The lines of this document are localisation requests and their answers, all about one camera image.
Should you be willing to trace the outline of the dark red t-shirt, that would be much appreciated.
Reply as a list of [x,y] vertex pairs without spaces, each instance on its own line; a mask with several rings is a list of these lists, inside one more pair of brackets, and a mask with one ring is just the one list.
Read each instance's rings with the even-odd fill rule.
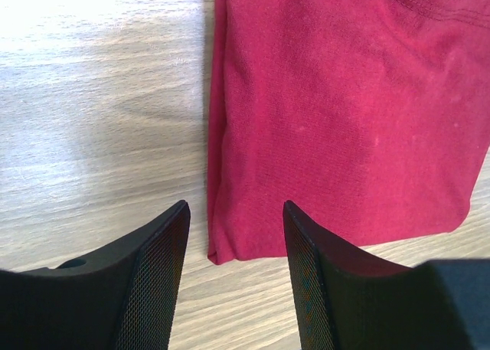
[[454,231],[489,147],[489,0],[215,0],[208,258],[283,204],[358,246]]

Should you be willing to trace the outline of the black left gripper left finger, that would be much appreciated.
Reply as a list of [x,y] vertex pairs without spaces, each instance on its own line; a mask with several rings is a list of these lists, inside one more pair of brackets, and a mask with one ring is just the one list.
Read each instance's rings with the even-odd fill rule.
[[3,349],[166,349],[191,212],[179,201],[55,268],[1,273]]

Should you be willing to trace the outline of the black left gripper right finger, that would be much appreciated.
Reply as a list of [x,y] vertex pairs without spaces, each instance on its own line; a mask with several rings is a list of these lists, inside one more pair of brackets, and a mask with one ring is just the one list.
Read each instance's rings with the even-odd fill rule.
[[283,207],[293,299],[304,349],[487,349],[489,261],[377,257]]

